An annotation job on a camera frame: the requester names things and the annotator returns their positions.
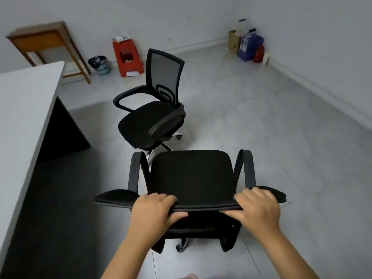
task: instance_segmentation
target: chair caster wheel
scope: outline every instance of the chair caster wheel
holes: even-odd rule
[[[182,253],[184,250],[186,249],[186,247],[181,247],[181,244],[178,244],[176,245],[176,250],[178,253]]]

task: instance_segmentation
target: mesh back office chair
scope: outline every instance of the mesh back office chair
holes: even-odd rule
[[[182,125],[186,112],[178,102],[178,85],[184,61],[168,53],[149,49],[146,60],[146,85],[117,95],[114,105],[129,112],[119,122],[119,131],[134,148],[149,151],[147,156],[159,145],[171,149],[163,141],[170,140]],[[137,93],[154,96],[159,101],[151,102],[136,110],[124,107],[121,99]]]
[[[178,202],[173,211],[187,211],[189,216],[172,225],[152,249],[161,253],[165,239],[181,239],[177,251],[182,252],[187,238],[219,239],[222,250],[234,247],[241,224],[220,213],[224,209],[241,209],[233,199],[239,175],[244,165],[245,186],[256,186],[251,151],[240,150],[235,169],[230,157],[222,151],[172,151],[156,155],[149,172],[146,156],[136,152],[132,156],[128,189],[117,189],[95,197],[102,205],[132,208],[138,196],[139,166],[145,177],[148,194],[175,195]],[[286,195],[273,188],[270,190],[278,202],[286,201]]]

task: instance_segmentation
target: chair backrest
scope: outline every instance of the chair backrest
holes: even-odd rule
[[[184,61],[163,51],[149,49],[146,85],[154,97],[178,107],[178,84]]]

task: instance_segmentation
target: tile floor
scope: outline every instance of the tile floor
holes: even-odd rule
[[[372,271],[372,133],[291,79],[244,63],[215,46],[179,55],[186,64],[179,100],[187,112],[174,150],[217,149],[233,163],[253,152],[257,183],[288,196],[281,228],[321,278],[367,278]],[[130,220],[126,209],[97,206],[98,193],[127,186],[134,149],[112,99],[145,77],[92,76],[59,96],[92,148],[36,167],[3,278],[99,278]],[[152,98],[125,100],[136,108]],[[244,187],[240,178],[238,190]],[[139,181],[140,191],[145,192]],[[260,244],[241,230],[234,249],[194,240],[184,253],[167,240],[149,252],[139,278],[277,278]]]

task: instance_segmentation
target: white wall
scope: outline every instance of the white wall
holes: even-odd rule
[[[372,119],[372,0],[239,0],[272,57]]]
[[[127,31],[140,54],[221,39],[234,28],[237,0],[1,0],[0,73],[29,66],[4,38],[16,27],[64,20],[85,59],[116,60],[114,32]],[[46,51],[46,59],[70,61],[67,52]]]

